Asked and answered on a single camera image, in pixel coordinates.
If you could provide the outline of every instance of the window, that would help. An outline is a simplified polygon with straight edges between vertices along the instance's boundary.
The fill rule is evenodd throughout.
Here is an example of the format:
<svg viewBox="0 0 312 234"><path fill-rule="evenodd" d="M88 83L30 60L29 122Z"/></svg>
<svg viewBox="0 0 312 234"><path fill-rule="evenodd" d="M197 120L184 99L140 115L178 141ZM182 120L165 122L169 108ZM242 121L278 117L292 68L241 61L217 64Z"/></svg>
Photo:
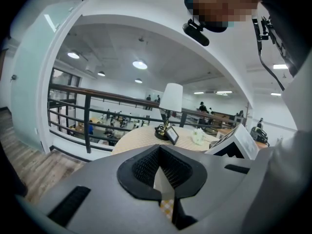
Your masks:
<svg viewBox="0 0 312 234"><path fill-rule="evenodd" d="M70 75L68 73L65 73L63 71L54 69L53 72L52 72L51 83L53 83L53 84L61 84L61 85L70 85L71 76L72 75Z"/></svg>
<svg viewBox="0 0 312 234"><path fill-rule="evenodd" d="M72 74L58 70L56 68L53 68L53 70L51 72L50 83L78 87L79 82L80 82L80 77L74 76ZM48 97L50 99L54 99L54 100L62 100L62 101L68 102L70 104L76 104L77 95L75 93L69 93L69 92L60 91L60 90L56 90L56 89L50 89ZM53 110L59 114L67 115L70 117L76 117L76 108L75 107L59 105L55 102L49 102L48 105L49 105L49 109L51 109L51 110ZM55 122L60 126L63 126L66 128L76 126L76 122L74 120L67 119L67 118L62 117L62 116L58 116L58 115L53 114L51 112L49 112L48 116L49 116L50 121ZM59 131L61 131L63 133L70 134L70 132L64 128L53 125L51 123L49 123L49 125L53 129L58 129Z"/></svg>

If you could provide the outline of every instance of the wooden handrail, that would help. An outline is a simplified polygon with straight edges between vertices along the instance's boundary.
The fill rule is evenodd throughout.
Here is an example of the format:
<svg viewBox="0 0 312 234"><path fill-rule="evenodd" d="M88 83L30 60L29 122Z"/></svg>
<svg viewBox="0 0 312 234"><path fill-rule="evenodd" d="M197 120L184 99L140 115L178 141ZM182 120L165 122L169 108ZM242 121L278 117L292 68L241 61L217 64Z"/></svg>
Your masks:
<svg viewBox="0 0 312 234"><path fill-rule="evenodd" d="M60 84L49 84L50 89L56 89L56 90L61 90L61 91L66 91L70 93L76 93L76 94L81 94L81 95L90 95L93 97L98 97L102 99L110 99L110 100L116 100L120 102L125 102L129 104L135 104L135 105L141 105L145 107L152 107L152 108L159 108L159 103L154 102L154 101L148 101L145 99L137 99L137 98L132 98L128 96L122 96L118 94L112 94L112 93L107 93L107 92L102 92L98 90L93 90L93 89L88 89L88 88L80 88L80 87L73 87L73 86L68 86L68 85L60 85ZM197 116L197 117L202 117L202 118L211 118L214 120L219 120L223 121L226 123L237 123L234 120L226 119L226 118L221 118L217 116L212 116L206 113L182 108L182 113L187 113L188 115L192 116Z"/></svg>

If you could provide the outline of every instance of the round table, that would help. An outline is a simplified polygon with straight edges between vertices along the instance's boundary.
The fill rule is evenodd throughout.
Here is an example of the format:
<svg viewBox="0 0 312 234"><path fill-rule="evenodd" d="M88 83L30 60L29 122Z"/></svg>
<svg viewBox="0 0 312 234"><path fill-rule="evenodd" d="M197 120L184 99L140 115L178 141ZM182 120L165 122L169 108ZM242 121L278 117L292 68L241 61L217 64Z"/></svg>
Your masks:
<svg viewBox="0 0 312 234"><path fill-rule="evenodd" d="M185 148L188 150L200 152L209 149L211 141L219 140L218 138L210 135L205 135L206 140L203 145L197 145L192 141L192 131L182 127L173 127L176 133L179 135L175 146ZM152 126L136 128L123 136L114 147L112 154L123 153L135 148L144 147L154 144L172 145L169 140L161 140L154 136L155 128Z"/></svg>

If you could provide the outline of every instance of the table lamp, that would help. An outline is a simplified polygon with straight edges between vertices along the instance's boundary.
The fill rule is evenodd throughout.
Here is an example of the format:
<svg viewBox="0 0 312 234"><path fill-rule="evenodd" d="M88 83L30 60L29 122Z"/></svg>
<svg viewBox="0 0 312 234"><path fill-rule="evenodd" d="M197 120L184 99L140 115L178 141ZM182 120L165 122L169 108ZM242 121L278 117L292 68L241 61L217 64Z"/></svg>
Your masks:
<svg viewBox="0 0 312 234"><path fill-rule="evenodd" d="M170 111L181 112L182 111L182 95L183 87L176 83L168 83L165 89L165 93L161 98L159 108L166 110L166 118L163 125L155 127L155 136L162 140L168 140L165 135L165 130L169 125Z"/></svg>

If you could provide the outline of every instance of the railing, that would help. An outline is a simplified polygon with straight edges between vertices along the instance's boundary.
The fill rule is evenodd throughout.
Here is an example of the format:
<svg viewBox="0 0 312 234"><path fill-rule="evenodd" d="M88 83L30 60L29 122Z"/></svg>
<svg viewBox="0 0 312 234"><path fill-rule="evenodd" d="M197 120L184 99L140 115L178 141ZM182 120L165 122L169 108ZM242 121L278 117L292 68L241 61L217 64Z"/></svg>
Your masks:
<svg viewBox="0 0 312 234"><path fill-rule="evenodd" d="M138 117L138 116L134 116L134 115L125 115L125 114L119 114L119 113L112 113L112 112L108 112L108 111L104 111L104 110L98 110L98 109L93 109L90 108L90 103L91 103L91 97L96 97L96 98L100 98L103 101L105 100L109 100L109 101L117 101L119 104L120 103L128 103L131 104L135 107L138 106L142 106L143 108L156 108L159 109L159 103L157 102L153 102L153 101L148 101L148 100L143 100L143 99L136 99L136 98L132 98L132 97L126 97L126 96L122 96L122 95L117 95L117 94L111 94L111 93L106 93L106 92L101 92L101 91L96 91L96 90L91 90L91 89L85 89L85 88L79 88L79 87L72 87L72 86L67 86L67 85L59 85L59 84L50 84L49 85L50 89L56 89L56 90L60 90L60 91L66 91L66 92L70 92L70 93L76 93L76 94L80 94L80 95L85 95L85 100L84 100L84 106L81 105L75 105L73 104L74 101L76 102L76 100L74 101L70 101L70 100L55 100L55 99L51 99L48 98L48 115L50 115L50 113L57 115L58 117L64 117L66 118L66 120L74 120L75 122L80 122L83 123L83 132L79 132L75 129L63 126L61 124L55 123L54 121L50 120L50 116L49 116L49 123L56 125L58 127L58 129L65 129L67 130L67 133L71 133L71 134L75 134L75 135L79 135L79 136L83 136L85 142L81 142L81 141L77 141L77 140L73 140L72 138L66 137L58 132L55 132L53 130L50 129L50 132L57 135L58 137L64 138L68 141L83 145L86 147L87 153L91 153L91 148L95 148L95 149L100 149L100 150L104 150L104 151L112 151L112 149L110 148L104 148L104 147L99 147L96 145L93 145L92 143L90 143L90 138L93 139L99 139L99 140L106 140L110 143L116 143L118 142L118 138L112 138L112 137L104 137L104 136L97 136L97 135L93 135L89 133L89 126L95 126L95 127L101 127L101 128L105 128L105 129L112 129L112 130L118 130L118 131L124 131L124 132L128 132L131 131L131 129L126 129L126 128L121 128L121 127L116 127L116 126L111 126L111 125L105 125L102 123L97 123L97 122L89 122L89 115L90 112L95 112L95 113L101 113L101 114L109 114L110 116L113 117L125 117L125 118L131 118L131 119L138 119L138 120L143 120L143 121L154 121L154 122L161 122L163 123L164 121L162 119L157 119L157 118L150 118L150 117ZM61 114L59 112L55 112L53 110L51 110L52 108L55 107L61 107L61 106L70 106L70 107L74 107L77 109L82 109L84 110L84 117L83 119L79 119L76 117L71 117L68 115L64 115ZM179 127L184 127L186 125L188 126L194 126L194 127L203 127L203 128L212 128L212 129L219 129L219 128L232 128L235 126L235 124L237 124L236 121L233 120L229 120L229 119L224 119L224 118L220 118L220 117L215 117L212 115L208 115L205 113L201 113L201 112L197 112L197 111L193 111L193 110L189 110L189 109L182 109L181 113L178 113L180 116L180 121L169 121L171 124L177 124L179 125ZM228 126L223 126L221 125L207 125L207 124L198 124L198 123L191 123L190 121L187 121L187 117L195 117L193 119L193 121L195 122L196 119L201 119L201 121L203 122L203 120L208 119L209 122L211 121L219 121L219 122L226 122L228 124Z"/></svg>

